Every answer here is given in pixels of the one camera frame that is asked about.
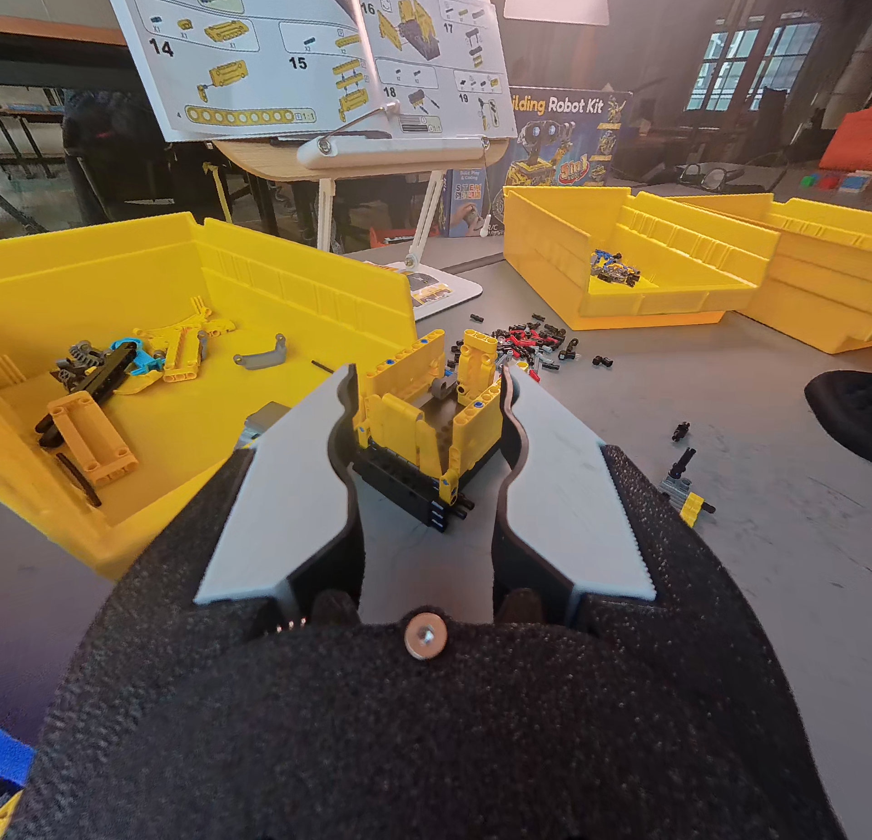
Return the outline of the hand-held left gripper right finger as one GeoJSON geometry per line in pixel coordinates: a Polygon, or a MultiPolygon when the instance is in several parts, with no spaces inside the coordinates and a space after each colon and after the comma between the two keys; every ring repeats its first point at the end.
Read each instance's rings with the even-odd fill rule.
{"type": "Polygon", "coordinates": [[[494,616],[529,591],[546,624],[573,624],[592,598],[654,606],[605,442],[521,368],[503,369],[500,452],[509,466],[492,540],[494,616]]]}

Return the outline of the yellow black lego model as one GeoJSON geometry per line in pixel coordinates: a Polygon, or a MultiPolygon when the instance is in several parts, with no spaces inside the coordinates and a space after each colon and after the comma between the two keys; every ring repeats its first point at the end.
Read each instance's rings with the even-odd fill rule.
{"type": "Polygon", "coordinates": [[[463,489],[503,430],[498,340],[464,332],[455,359],[432,331],[365,372],[353,425],[355,471],[425,526],[445,532],[474,502],[463,489]]]}

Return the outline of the orange cushion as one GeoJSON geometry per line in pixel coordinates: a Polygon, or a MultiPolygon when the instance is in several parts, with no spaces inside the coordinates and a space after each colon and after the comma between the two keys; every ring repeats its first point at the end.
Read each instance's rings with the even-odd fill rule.
{"type": "Polygon", "coordinates": [[[871,108],[848,113],[818,164],[822,170],[871,170],[871,108]]]}

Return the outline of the heap of grey yellow lego parts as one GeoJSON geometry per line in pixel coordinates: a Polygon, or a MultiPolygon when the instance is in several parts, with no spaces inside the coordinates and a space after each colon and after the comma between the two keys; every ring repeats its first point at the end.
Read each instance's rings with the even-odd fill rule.
{"type": "Polygon", "coordinates": [[[590,275],[605,283],[635,287],[641,280],[639,268],[624,261],[622,253],[595,249],[590,258],[590,275]]]}

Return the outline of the pile of small lego pins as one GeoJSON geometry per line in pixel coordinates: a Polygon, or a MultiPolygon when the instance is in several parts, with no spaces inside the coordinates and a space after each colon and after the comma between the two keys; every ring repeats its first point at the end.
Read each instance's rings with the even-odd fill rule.
{"type": "Polygon", "coordinates": [[[541,313],[534,313],[520,322],[497,324],[488,331],[485,317],[476,312],[469,316],[475,333],[495,341],[491,362],[492,379],[500,382],[505,367],[517,367],[535,383],[542,375],[559,373],[561,366],[571,365],[580,358],[580,341],[565,328],[549,323],[541,313]]]}

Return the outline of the folded leaflet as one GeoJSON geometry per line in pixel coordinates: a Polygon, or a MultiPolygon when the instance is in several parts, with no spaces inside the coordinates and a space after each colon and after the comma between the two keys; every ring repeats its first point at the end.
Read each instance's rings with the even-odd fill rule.
{"type": "Polygon", "coordinates": [[[452,289],[445,282],[430,274],[404,274],[408,280],[411,292],[411,304],[418,309],[426,304],[437,303],[452,295],[452,289]]]}

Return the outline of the black mesh chair back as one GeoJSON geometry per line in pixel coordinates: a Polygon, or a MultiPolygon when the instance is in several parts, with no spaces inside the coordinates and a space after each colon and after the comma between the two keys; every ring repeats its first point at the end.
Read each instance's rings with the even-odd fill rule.
{"type": "Polygon", "coordinates": [[[871,462],[871,372],[834,370],[812,378],[804,395],[822,429],[871,462]]]}

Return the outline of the blue toy kit box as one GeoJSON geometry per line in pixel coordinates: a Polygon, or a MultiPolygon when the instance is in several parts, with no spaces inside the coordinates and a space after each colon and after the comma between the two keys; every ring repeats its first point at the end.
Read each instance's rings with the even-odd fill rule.
{"type": "Polygon", "coordinates": [[[517,135],[485,169],[446,174],[437,223],[460,238],[504,230],[505,187],[600,187],[605,184],[631,92],[513,86],[517,135]]]}

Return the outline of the paned window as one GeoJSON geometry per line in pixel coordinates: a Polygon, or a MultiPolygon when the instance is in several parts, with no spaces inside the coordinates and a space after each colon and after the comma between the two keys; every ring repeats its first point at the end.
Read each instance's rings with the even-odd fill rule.
{"type": "Polygon", "coordinates": [[[766,90],[791,93],[819,33],[819,22],[792,22],[773,30],[748,93],[749,110],[756,112],[766,90]]]}
{"type": "Polygon", "coordinates": [[[728,110],[757,36],[756,28],[719,30],[711,35],[685,112],[728,110]]]}

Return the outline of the blue lego piece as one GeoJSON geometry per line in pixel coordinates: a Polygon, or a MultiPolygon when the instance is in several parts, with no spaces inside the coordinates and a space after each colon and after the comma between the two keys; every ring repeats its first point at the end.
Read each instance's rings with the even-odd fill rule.
{"type": "Polygon", "coordinates": [[[166,364],[166,354],[163,351],[149,354],[146,344],[141,338],[125,337],[110,344],[110,350],[115,351],[123,344],[134,344],[135,355],[128,372],[132,376],[144,376],[151,372],[163,372],[166,364]]]}

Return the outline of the instruction booklet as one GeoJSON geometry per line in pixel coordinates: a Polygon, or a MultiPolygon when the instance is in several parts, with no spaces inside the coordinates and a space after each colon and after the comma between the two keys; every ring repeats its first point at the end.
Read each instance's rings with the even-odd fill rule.
{"type": "Polygon", "coordinates": [[[170,142],[516,137],[490,0],[110,0],[170,142]]]}

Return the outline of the black eyeglasses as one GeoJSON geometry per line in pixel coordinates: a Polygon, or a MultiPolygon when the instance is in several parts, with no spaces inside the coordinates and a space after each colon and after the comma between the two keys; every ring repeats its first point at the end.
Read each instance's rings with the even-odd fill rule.
{"type": "Polygon", "coordinates": [[[690,162],[682,167],[678,183],[687,188],[724,193],[746,172],[745,167],[721,162],[690,162]]]}

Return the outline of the yellow plastic bin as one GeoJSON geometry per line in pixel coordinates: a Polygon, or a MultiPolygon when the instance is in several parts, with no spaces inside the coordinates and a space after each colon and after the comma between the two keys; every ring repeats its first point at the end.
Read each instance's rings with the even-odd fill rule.
{"type": "Polygon", "coordinates": [[[871,213],[772,194],[677,201],[779,232],[768,275],[744,315],[838,354],[871,346],[871,213]]]}
{"type": "Polygon", "coordinates": [[[779,232],[628,188],[506,187],[504,256],[571,330],[718,323],[744,311],[779,232]],[[595,249],[639,268],[633,288],[590,275],[595,249]]]}
{"type": "Polygon", "coordinates": [[[408,280],[362,263],[190,214],[4,239],[1,244],[2,504],[104,577],[119,578],[231,454],[246,417],[292,407],[326,377],[316,359],[370,370],[417,339],[408,280]],[[51,376],[72,344],[106,349],[192,313],[201,296],[236,330],[208,343],[196,379],[164,380],[104,412],[138,468],[88,503],[56,452],[38,445],[51,376]],[[287,339],[287,359],[247,371],[237,353],[287,339]]]}

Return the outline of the white wooden book stand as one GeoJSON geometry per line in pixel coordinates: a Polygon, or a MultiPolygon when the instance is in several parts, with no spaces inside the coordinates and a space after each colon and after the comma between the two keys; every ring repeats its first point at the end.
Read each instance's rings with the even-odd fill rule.
{"type": "Polygon", "coordinates": [[[509,146],[509,138],[490,139],[484,136],[447,138],[422,134],[403,137],[373,137],[352,134],[354,126],[367,119],[384,118],[387,124],[398,124],[401,115],[397,101],[383,104],[328,134],[304,142],[291,140],[289,146],[278,147],[268,139],[216,140],[214,146],[237,167],[261,180],[318,184],[317,249],[330,252],[332,246],[332,212],[336,184],[340,180],[376,176],[429,172],[419,221],[407,248],[406,259],[390,265],[396,272],[424,275],[446,285],[449,293],[413,307],[416,321],[435,316],[452,307],[479,298],[482,287],[448,271],[421,263],[431,223],[438,207],[446,171],[450,169],[485,169],[501,159],[509,146]]]}

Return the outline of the grey yellow lego subassembly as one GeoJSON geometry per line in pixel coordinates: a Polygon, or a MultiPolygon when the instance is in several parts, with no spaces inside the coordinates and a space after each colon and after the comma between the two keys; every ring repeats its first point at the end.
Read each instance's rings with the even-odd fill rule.
{"type": "Polygon", "coordinates": [[[695,527],[701,514],[713,515],[716,513],[716,508],[702,496],[696,494],[692,490],[692,481],[684,476],[684,472],[695,454],[696,449],[687,448],[672,464],[659,486],[660,494],[676,508],[679,517],[691,529],[695,527]]]}

